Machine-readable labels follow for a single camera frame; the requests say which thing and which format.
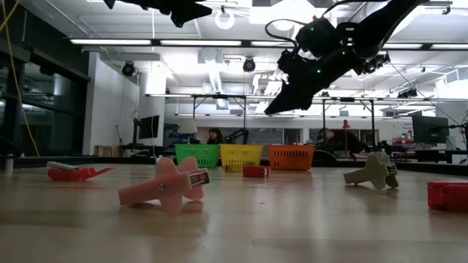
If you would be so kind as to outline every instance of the glass wall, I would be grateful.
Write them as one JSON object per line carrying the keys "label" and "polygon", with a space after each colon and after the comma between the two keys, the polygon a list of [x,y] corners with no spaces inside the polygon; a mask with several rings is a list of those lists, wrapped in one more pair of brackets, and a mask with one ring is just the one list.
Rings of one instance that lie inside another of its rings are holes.
{"label": "glass wall", "polygon": [[[32,137],[41,155],[80,154],[81,146],[75,139],[77,121],[74,116],[30,104],[23,104],[21,114],[23,112],[26,112]],[[20,119],[18,147],[27,156],[34,156],[36,153],[24,118]]]}
{"label": "glass wall", "polygon": [[86,83],[77,83],[37,64],[18,64],[23,104],[11,69],[0,67],[0,146],[6,153],[36,156],[34,139],[41,156],[69,156],[83,150]]}
{"label": "glass wall", "polygon": [[79,83],[36,64],[25,65],[23,98],[71,112],[78,111],[86,103],[86,93]]}
{"label": "glass wall", "polygon": [[0,99],[0,130],[3,127],[3,116],[5,115],[5,100]]}

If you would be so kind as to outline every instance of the yellow cable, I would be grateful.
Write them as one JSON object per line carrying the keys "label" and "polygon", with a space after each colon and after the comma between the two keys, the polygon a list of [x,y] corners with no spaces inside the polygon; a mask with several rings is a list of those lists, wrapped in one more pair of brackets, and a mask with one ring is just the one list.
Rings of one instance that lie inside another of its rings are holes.
{"label": "yellow cable", "polygon": [[10,11],[10,13],[8,15],[6,15],[6,13],[4,12],[3,13],[3,16],[5,17],[5,21],[3,21],[3,23],[1,24],[0,26],[0,32],[3,30],[3,28],[7,25],[7,22],[8,20],[12,17],[13,13],[15,12],[16,10],[16,7],[18,7],[19,5],[19,2],[16,2],[15,5],[13,6],[12,10]]}
{"label": "yellow cable", "polygon": [[[13,77],[15,78],[16,91],[18,92],[18,101],[20,102],[21,108],[23,109],[23,98],[21,96],[21,90],[20,90],[20,85],[18,84],[18,78],[16,77],[15,60],[13,59],[12,43],[10,42],[10,30],[8,29],[8,19],[10,19],[11,15],[15,11],[18,5],[18,2],[16,2],[15,6],[13,7],[12,11],[10,12],[8,16],[7,16],[7,9],[5,7],[5,0],[2,0],[2,2],[3,2],[3,16],[6,17],[6,19],[3,22],[3,24],[0,26],[0,31],[3,29],[4,26],[7,29],[7,43],[8,43],[8,51],[10,52],[10,62],[12,64]],[[36,154],[38,157],[40,157],[39,150],[37,150],[37,145],[32,136],[31,129],[29,128],[28,118],[26,117],[26,111],[24,109],[23,109],[23,117],[24,117],[24,123],[26,124],[26,128],[28,129],[29,137],[31,138],[32,144],[34,145],[34,149],[36,150]]]}

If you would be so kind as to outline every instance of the green basket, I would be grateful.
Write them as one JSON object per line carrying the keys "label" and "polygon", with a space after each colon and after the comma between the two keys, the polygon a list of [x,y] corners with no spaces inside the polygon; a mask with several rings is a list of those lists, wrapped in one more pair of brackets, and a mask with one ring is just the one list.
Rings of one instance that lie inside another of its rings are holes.
{"label": "green basket", "polygon": [[176,144],[175,155],[179,164],[187,157],[195,157],[199,168],[213,168],[218,165],[219,146]]}

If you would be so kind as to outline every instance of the fluorescent light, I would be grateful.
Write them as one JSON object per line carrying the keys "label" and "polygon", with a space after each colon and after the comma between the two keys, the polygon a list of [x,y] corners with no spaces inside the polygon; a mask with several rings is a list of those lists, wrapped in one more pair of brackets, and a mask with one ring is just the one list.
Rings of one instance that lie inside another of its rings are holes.
{"label": "fluorescent light", "polygon": [[146,94],[147,96],[152,97],[164,97],[164,98],[191,98],[192,95],[189,94]]}
{"label": "fluorescent light", "polygon": [[294,47],[294,44],[288,41],[252,41],[253,47]]}
{"label": "fluorescent light", "polygon": [[75,45],[151,45],[149,39],[71,39]]}
{"label": "fluorescent light", "polygon": [[234,40],[161,40],[161,45],[196,45],[238,47],[241,41]]}
{"label": "fluorescent light", "polygon": [[468,44],[435,44],[431,49],[468,49]]}
{"label": "fluorescent light", "polygon": [[423,46],[423,44],[399,44],[399,43],[387,43],[383,45],[385,49],[419,49]]}

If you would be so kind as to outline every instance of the pink plastic gripper part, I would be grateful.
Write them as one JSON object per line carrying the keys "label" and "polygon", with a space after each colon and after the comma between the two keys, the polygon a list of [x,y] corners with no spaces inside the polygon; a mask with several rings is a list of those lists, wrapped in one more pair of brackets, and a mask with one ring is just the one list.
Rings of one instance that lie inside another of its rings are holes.
{"label": "pink plastic gripper part", "polygon": [[[195,173],[208,172],[208,169],[199,169],[197,159],[194,157],[185,158],[181,164],[178,165],[179,172],[188,172],[190,175]],[[202,185],[193,186],[192,189],[184,192],[184,197],[190,200],[199,201],[203,198]]]}
{"label": "pink plastic gripper part", "polygon": [[158,199],[162,207],[176,215],[182,211],[183,194],[192,189],[188,172],[179,172],[169,158],[161,159],[156,176],[149,182],[118,191],[120,205],[133,205]]}

